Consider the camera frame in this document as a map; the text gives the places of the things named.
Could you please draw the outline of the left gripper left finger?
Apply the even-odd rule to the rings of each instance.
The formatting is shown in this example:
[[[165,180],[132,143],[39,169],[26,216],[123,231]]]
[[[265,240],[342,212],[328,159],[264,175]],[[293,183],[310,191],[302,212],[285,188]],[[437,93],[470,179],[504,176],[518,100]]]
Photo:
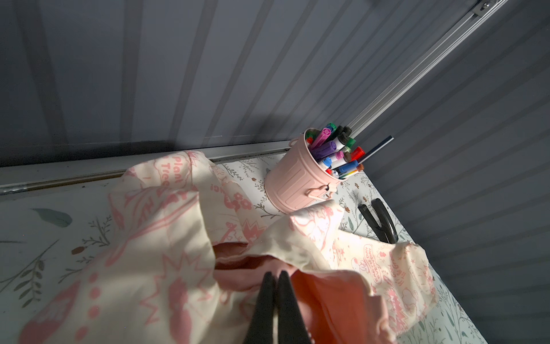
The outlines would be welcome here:
[[[244,344],[273,344],[275,292],[276,281],[272,273],[267,272],[262,280]]]

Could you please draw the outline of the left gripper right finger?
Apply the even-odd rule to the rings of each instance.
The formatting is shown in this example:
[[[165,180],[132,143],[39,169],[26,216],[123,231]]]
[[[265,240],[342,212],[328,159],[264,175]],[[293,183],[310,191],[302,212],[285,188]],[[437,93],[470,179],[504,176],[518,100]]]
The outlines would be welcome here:
[[[278,344],[310,344],[312,342],[287,271],[282,271],[277,281],[276,309],[278,312]]]

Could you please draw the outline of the pink patterned hooded jacket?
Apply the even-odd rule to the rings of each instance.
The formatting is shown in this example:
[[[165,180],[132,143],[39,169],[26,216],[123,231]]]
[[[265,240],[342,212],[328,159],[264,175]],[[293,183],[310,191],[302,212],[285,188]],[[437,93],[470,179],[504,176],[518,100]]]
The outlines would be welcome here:
[[[334,201],[266,226],[243,189],[203,153],[174,153],[128,169],[109,202],[114,241],[22,328],[20,343],[243,343],[262,280],[282,271],[311,343],[393,343],[437,304],[425,251],[389,252],[391,287],[412,310],[390,310],[367,274],[332,260],[344,209]],[[276,292],[274,342],[278,342]]]

